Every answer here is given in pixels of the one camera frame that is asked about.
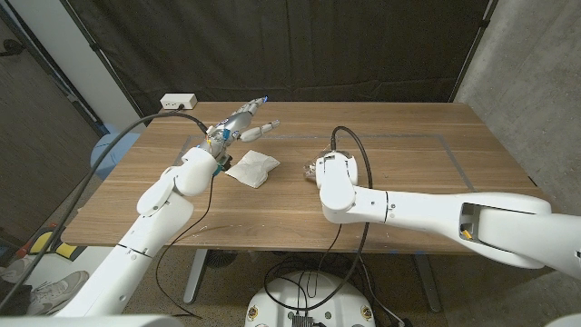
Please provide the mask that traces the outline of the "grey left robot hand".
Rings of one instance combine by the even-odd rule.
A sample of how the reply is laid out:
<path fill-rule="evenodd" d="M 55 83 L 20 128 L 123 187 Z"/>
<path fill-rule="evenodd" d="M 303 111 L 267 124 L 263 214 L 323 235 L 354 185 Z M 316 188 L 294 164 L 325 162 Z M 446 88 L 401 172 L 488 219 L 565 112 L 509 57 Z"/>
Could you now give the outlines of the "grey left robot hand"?
<path fill-rule="evenodd" d="M 227 148 L 233 142 L 250 143 L 277 128 L 281 123 L 279 120 L 249 128 L 253 116 L 257 113 L 259 107 L 267 101 L 267 96 L 253 99 L 242 105 L 226 119 L 210 126 L 204 140 L 197 147 L 211 154 L 218 161 L 226 154 Z"/>

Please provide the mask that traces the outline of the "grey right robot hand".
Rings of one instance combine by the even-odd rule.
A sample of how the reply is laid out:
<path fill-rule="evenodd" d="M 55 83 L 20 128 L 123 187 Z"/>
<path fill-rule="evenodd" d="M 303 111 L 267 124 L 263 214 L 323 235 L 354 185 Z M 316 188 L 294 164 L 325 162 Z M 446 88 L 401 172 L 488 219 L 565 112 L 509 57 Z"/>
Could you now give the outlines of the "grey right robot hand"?
<path fill-rule="evenodd" d="M 303 176 L 306 180 L 310 182 L 316 182 L 316 169 L 317 169 L 318 157 L 315 156 L 311 158 L 308 162 L 303 165 Z"/>

